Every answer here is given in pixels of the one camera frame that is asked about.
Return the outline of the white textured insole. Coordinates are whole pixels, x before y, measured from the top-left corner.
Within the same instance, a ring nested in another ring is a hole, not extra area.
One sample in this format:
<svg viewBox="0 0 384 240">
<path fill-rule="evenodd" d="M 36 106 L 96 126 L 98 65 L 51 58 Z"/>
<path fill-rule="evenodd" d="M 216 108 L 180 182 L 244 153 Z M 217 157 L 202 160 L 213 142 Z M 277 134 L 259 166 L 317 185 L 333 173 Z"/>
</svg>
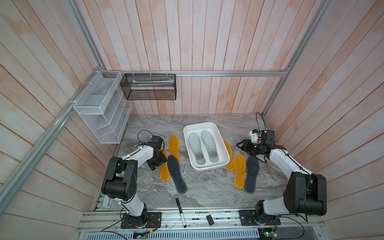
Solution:
<svg viewBox="0 0 384 240">
<path fill-rule="evenodd" d="M 202 140 L 208 151 L 210 161 L 216 163 L 219 161 L 219 156 L 217 153 L 216 143 L 214 137 L 208 131 L 202 131 Z"/>
<path fill-rule="evenodd" d="M 191 147 L 192 152 L 195 155 L 196 162 L 198 165 L 204 165 L 206 163 L 202 146 L 200 142 L 200 138 L 196 133 L 191 133 L 189 136 L 189 144 Z"/>
</svg>

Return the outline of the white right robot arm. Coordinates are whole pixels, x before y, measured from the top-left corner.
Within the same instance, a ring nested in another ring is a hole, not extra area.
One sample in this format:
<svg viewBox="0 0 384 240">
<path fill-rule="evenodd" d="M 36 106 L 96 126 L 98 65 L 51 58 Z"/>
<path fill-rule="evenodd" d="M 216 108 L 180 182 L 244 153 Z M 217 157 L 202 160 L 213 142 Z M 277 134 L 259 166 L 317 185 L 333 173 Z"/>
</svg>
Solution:
<svg viewBox="0 0 384 240">
<path fill-rule="evenodd" d="M 246 163 L 245 190 L 253 192 L 260 163 L 272 162 L 288 178 L 282 197 L 260 200 L 256 204 L 256 219 L 264 222 L 282 215 L 317 215 L 327 212 L 327 180 L 314 174 L 297 162 L 288 150 L 275 141 L 272 130 L 252 130 L 250 139 L 242 140 L 236 146 L 249 155 Z"/>
</svg>

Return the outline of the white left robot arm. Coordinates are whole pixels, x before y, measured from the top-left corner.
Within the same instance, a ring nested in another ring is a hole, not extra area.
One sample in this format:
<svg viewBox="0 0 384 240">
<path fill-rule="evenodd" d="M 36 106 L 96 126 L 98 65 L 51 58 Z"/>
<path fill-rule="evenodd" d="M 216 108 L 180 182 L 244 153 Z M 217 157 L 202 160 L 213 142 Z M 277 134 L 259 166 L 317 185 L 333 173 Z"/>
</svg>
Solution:
<svg viewBox="0 0 384 240">
<path fill-rule="evenodd" d="M 124 156 L 110 159 L 102 182 L 102 194 L 120 203 L 128 216 L 146 222 L 147 206 L 137 196 L 138 168 L 148 164 L 154 171 L 167 162 L 163 153 L 164 140 L 153 136 L 149 142 Z"/>
</svg>

